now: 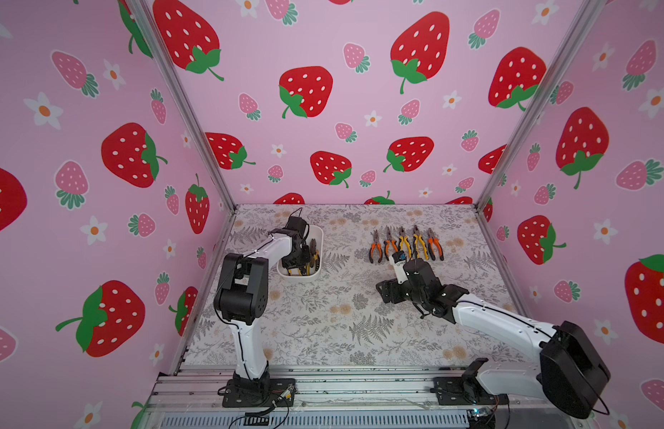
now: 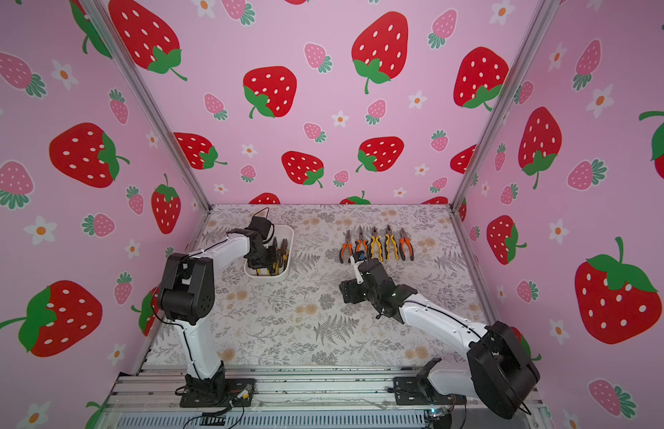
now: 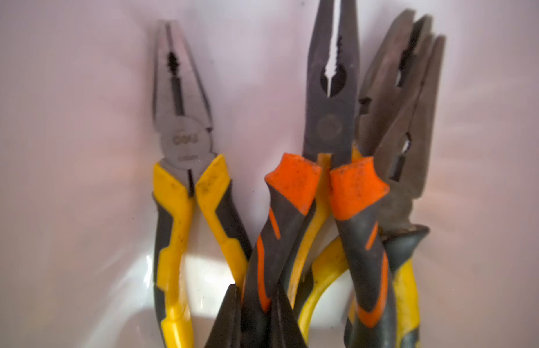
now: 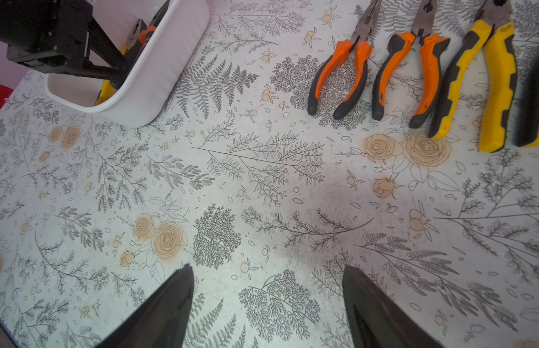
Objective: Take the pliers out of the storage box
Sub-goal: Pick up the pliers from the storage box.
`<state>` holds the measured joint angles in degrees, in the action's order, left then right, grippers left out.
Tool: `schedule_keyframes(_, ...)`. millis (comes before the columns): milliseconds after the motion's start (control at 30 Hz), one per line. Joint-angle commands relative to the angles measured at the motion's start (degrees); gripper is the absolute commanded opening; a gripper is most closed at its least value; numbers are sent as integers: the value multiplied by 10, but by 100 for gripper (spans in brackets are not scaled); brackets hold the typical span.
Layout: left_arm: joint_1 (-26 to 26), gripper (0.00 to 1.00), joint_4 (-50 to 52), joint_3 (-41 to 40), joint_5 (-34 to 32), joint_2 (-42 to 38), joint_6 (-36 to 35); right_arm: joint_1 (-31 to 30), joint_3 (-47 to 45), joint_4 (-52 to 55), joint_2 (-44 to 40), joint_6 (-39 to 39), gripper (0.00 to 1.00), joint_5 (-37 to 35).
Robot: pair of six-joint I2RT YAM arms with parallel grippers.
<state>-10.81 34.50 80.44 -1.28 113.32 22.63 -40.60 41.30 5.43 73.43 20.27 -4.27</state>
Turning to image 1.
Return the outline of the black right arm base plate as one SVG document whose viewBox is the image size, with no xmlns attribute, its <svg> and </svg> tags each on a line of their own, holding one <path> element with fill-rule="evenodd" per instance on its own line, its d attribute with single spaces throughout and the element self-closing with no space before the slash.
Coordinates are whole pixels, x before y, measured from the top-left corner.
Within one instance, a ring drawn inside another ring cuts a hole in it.
<svg viewBox="0 0 664 429">
<path fill-rule="evenodd" d="M 506 394 L 488 393 L 476 378 L 436 377 L 429 390 L 441 406 L 494 407 L 510 404 Z"/>
</svg>

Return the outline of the yellow black handled pliers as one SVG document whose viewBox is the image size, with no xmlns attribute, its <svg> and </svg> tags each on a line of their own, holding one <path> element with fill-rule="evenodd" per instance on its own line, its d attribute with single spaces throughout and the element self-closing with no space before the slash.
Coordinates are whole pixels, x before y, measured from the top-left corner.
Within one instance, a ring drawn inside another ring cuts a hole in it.
<svg viewBox="0 0 664 429">
<path fill-rule="evenodd" d="M 429 261 L 428 246 L 426 245 L 426 241 L 424 240 L 421 230 L 419 230 L 417 225 L 414 225 L 412 228 L 412 236 L 413 256 L 415 258 L 421 258 L 423 260 Z"/>
</svg>

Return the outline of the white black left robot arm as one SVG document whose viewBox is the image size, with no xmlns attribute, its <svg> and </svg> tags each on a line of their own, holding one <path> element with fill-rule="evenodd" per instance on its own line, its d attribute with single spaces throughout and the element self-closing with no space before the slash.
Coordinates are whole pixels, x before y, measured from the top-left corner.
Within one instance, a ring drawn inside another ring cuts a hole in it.
<svg viewBox="0 0 664 429">
<path fill-rule="evenodd" d="M 269 391 L 269 363 L 260 339 L 260 318 L 269 300 L 269 271 L 277 265 L 303 269 L 310 261 L 310 228 L 276 229 L 258 248 L 246 254 L 225 256 L 213 307 L 235 342 L 236 387 Z"/>
</svg>

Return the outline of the orange handled pliers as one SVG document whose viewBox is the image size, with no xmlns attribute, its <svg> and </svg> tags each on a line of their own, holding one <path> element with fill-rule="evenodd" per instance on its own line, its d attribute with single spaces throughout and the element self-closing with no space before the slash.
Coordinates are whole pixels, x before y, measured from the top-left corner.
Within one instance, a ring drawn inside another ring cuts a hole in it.
<svg viewBox="0 0 664 429">
<path fill-rule="evenodd" d="M 428 255 L 432 260 L 444 261 L 444 250 L 439 237 L 431 228 L 428 228 Z"/>
</svg>

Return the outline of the orange black pliers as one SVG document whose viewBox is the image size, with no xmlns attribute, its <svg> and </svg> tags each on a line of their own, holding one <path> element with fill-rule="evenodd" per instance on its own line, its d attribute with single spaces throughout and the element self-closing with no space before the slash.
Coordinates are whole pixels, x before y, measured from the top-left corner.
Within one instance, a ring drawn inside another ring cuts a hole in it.
<svg viewBox="0 0 664 429">
<path fill-rule="evenodd" d="M 385 227 L 385 241 L 384 241 L 384 255 L 385 259 L 389 260 L 395 252 L 398 252 L 399 248 L 397 242 L 394 239 L 392 231 L 389 226 Z"/>
</svg>

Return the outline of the white plastic storage box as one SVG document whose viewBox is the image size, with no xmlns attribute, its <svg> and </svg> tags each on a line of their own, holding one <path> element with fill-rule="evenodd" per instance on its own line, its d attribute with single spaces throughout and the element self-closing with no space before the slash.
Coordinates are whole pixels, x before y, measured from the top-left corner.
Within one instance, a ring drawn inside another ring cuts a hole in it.
<svg viewBox="0 0 664 429">
<path fill-rule="evenodd" d="M 323 230 L 317 225 L 311 225 L 306 239 L 304 250 L 308 251 L 307 264 L 303 271 L 299 268 L 285 268 L 282 262 L 276 266 L 276 272 L 287 282 L 314 282 L 322 273 L 322 244 Z"/>
</svg>

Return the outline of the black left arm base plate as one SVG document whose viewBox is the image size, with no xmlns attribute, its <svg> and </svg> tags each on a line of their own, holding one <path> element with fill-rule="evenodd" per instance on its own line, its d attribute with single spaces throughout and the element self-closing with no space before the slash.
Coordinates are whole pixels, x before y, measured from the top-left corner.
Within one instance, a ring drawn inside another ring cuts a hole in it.
<svg viewBox="0 0 664 429">
<path fill-rule="evenodd" d="M 224 408 L 269 408 L 294 405 L 296 380 L 276 378 L 249 380 L 235 377 L 218 389 Z"/>
</svg>

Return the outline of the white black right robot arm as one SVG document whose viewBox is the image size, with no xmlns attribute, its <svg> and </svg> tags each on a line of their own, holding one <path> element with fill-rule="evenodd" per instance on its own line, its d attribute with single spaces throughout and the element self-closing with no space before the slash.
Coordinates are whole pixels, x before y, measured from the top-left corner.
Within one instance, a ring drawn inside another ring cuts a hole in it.
<svg viewBox="0 0 664 429">
<path fill-rule="evenodd" d="M 500 404 L 517 395 L 546 399 L 572 418 L 587 419 L 603 401 L 611 374 L 578 325 L 552 325 L 496 307 L 465 288 L 443 284 L 427 261 L 409 260 L 401 251 L 389 261 L 396 278 L 377 284 L 383 302 L 412 302 L 421 317 L 483 332 L 528 358 L 526 363 L 496 363 L 482 357 L 458 377 L 437 377 L 433 391 L 441 404 Z"/>
</svg>

